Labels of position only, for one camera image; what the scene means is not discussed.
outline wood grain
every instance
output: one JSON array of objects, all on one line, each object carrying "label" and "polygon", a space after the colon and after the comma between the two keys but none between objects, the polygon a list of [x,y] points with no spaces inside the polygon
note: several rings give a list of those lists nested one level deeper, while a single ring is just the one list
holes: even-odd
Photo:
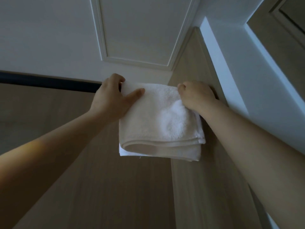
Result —
[{"label": "wood grain", "polygon": [[[193,30],[169,85],[186,80],[209,84],[226,103],[198,28]],[[177,229],[262,228],[247,182],[205,122],[203,130],[207,143],[199,162],[171,161]]]},{"label": "wood grain", "polygon": [[[85,113],[94,94],[0,84],[0,154]],[[175,228],[168,158],[120,157],[108,125],[14,227]]]}]

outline person's left arm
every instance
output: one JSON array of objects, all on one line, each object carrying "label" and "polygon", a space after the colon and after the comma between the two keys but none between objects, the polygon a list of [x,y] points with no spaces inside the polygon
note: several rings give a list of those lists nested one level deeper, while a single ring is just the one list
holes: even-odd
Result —
[{"label": "person's left arm", "polygon": [[144,94],[122,96],[125,79],[113,74],[96,92],[90,110],[71,122],[0,156],[1,228],[12,228],[73,163],[103,127],[117,121]]}]

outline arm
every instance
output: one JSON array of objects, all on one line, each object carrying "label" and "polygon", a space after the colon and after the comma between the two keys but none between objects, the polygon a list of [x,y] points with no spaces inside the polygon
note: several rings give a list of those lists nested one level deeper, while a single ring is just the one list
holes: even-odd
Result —
[{"label": "arm", "polygon": [[123,97],[118,87],[124,80],[113,74],[96,92],[87,113],[0,156],[1,228],[12,228],[90,140],[142,96],[144,89]]},{"label": "arm", "polygon": [[183,104],[209,124],[281,229],[305,226],[305,156],[234,113],[200,82],[178,85]]}]

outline person's right hand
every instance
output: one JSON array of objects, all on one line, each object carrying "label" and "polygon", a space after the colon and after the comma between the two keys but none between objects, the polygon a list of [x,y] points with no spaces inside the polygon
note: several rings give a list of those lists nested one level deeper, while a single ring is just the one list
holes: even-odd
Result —
[{"label": "person's right hand", "polygon": [[211,88],[202,82],[186,81],[178,84],[178,92],[185,107],[199,112],[199,107],[215,100]]}]

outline white cloth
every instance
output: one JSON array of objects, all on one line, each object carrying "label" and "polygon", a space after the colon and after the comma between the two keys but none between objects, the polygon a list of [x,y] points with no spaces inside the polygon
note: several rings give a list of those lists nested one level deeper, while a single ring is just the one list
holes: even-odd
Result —
[{"label": "white cloth", "polygon": [[199,161],[205,143],[200,116],[183,106],[177,88],[125,82],[121,93],[137,88],[146,91],[120,119],[120,155]]}]

